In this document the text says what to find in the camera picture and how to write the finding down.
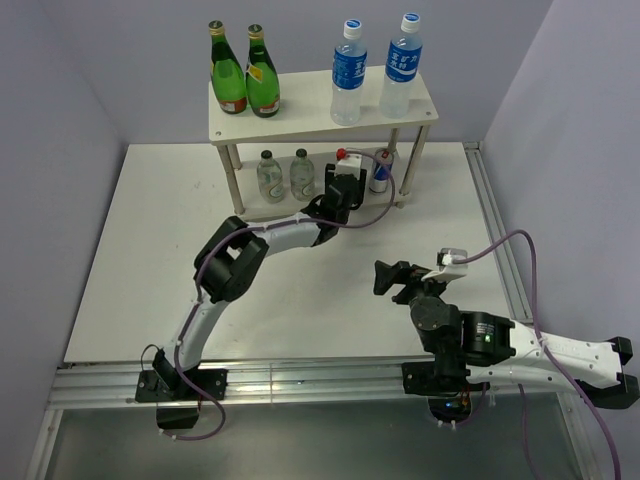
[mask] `glass bottle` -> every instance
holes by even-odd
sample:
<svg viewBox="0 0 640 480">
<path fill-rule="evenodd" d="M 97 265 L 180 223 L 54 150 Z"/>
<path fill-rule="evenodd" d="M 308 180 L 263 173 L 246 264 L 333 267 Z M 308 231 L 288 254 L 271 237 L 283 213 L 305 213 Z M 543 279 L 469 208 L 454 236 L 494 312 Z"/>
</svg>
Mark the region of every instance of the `glass bottle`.
<svg viewBox="0 0 640 480">
<path fill-rule="evenodd" d="M 211 35 L 211 84 L 220 108 L 226 113 L 240 113 L 247 108 L 247 93 L 242 68 L 233 54 L 224 25 L 220 20 L 209 23 Z"/>
<path fill-rule="evenodd" d="M 315 171 L 304 148 L 296 150 L 296 158 L 291 163 L 289 178 L 291 179 L 291 193 L 296 200 L 309 202 L 315 197 Z"/>
<path fill-rule="evenodd" d="M 249 60 L 247 62 L 247 96 L 251 110 L 258 117 L 272 117 L 280 108 L 280 83 L 260 25 L 249 27 Z"/>
<path fill-rule="evenodd" d="M 263 150 L 260 157 L 262 160 L 260 160 L 257 169 L 260 195 L 267 203 L 278 203 L 284 198 L 282 168 L 273 158 L 271 150 Z"/>
</svg>

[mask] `blue bottle label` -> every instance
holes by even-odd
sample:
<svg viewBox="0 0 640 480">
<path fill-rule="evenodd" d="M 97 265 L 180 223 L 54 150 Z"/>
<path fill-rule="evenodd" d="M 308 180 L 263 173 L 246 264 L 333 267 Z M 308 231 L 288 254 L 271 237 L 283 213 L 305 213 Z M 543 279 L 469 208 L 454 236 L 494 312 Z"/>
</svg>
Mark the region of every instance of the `blue bottle label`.
<svg viewBox="0 0 640 480">
<path fill-rule="evenodd" d="M 366 65 L 366 53 L 359 57 L 347 57 L 336 50 L 333 55 L 333 83 L 345 90 L 358 88 L 364 82 Z"/>
<path fill-rule="evenodd" d="M 415 50 L 403 50 L 393 43 L 389 45 L 387 57 L 387 76 L 394 82 L 410 82 L 418 73 L 418 62 L 422 47 Z"/>
</svg>

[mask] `clear glass bottle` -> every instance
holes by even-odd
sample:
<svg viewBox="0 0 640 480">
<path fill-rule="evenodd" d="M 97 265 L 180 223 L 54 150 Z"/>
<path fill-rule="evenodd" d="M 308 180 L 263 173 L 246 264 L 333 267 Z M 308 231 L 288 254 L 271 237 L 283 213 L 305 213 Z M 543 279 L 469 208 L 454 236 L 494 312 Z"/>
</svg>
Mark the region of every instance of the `clear glass bottle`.
<svg viewBox="0 0 640 480">
<path fill-rule="evenodd" d="M 360 120 L 360 98 L 367 66 L 367 47 L 360 38 L 360 20 L 347 20 L 343 35 L 333 54 L 331 118 L 338 125 L 353 125 Z"/>
<path fill-rule="evenodd" d="M 260 194 L 267 203 L 278 203 L 284 198 L 282 168 L 273 158 L 271 150 L 263 150 L 260 156 L 262 160 L 257 169 Z"/>
<path fill-rule="evenodd" d="M 411 89 L 422 53 L 422 40 L 418 35 L 420 15 L 405 14 L 400 30 L 389 45 L 380 96 L 380 112 L 388 118 L 402 118 L 409 113 Z"/>
<path fill-rule="evenodd" d="M 296 200 L 309 202 L 315 197 L 315 171 L 304 148 L 296 150 L 296 158 L 291 163 L 289 177 L 291 178 L 291 193 Z"/>
</svg>

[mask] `green bottle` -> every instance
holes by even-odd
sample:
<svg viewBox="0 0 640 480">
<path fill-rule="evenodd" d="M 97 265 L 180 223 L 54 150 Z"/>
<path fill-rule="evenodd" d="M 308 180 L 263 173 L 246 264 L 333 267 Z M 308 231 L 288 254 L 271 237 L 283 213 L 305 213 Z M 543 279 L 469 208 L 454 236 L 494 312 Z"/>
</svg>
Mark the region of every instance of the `green bottle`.
<svg viewBox="0 0 640 480">
<path fill-rule="evenodd" d="M 251 110 L 259 117 L 272 117 L 280 108 L 280 83 L 273 62 L 264 45 L 260 25 L 249 27 L 249 61 L 247 62 L 247 96 Z"/>
<path fill-rule="evenodd" d="M 211 84 L 213 93 L 226 113 L 240 113 L 247 108 L 247 91 L 242 78 L 242 68 L 233 54 L 224 25 L 220 20 L 209 23 L 211 34 Z"/>
</svg>

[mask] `robotic arm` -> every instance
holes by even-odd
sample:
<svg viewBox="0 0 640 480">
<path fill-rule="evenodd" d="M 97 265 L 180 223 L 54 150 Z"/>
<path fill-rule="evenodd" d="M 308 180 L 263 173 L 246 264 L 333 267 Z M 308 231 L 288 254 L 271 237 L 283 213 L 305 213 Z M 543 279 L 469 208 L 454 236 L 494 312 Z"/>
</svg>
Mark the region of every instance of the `robotic arm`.
<svg viewBox="0 0 640 480">
<path fill-rule="evenodd" d="M 438 271 L 407 262 L 375 264 L 374 294 L 384 295 L 393 284 L 404 285 L 392 300 L 409 306 L 424 350 L 434 354 L 433 361 L 403 365 L 405 392 L 440 396 L 480 390 L 486 383 L 574 391 L 532 328 L 485 312 L 460 311 L 440 298 L 449 282 L 466 275 L 467 265 L 454 263 L 466 258 L 464 250 L 443 249 Z M 545 333 L 543 342 L 596 407 L 628 408 L 640 397 L 637 378 L 622 368 L 633 356 L 629 339 L 593 343 Z"/>
<path fill-rule="evenodd" d="M 198 399 L 181 373 L 214 398 L 223 398 L 226 372 L 199 370 L 198 365 L 205 343 L 224 310 L 246 293 L 266 257 L 329 241 L 347 223 L 351 210 L 362 204 L 366 187 L 362 156 L 343 149 L 338 150 L 336 156 L 336 164 L 327 165 L 325 170 L 324 194 L 299 213 L 262 224 L 248 224 L 238 217 L 229 217 L 206 243 L 196 256 L 194 266 L 207 298 L 189 307 L 169 344 L 156 353 L 153 370 L 141 372 L 137 402 Z M 220 248 L 230 236 L 235 238 Z M 189 423 L 179 421 L 174 415 L 161 419 L 159 413 L 157 420 L 161 428 L 190 428 L 185 427 Z"/>
</svg>

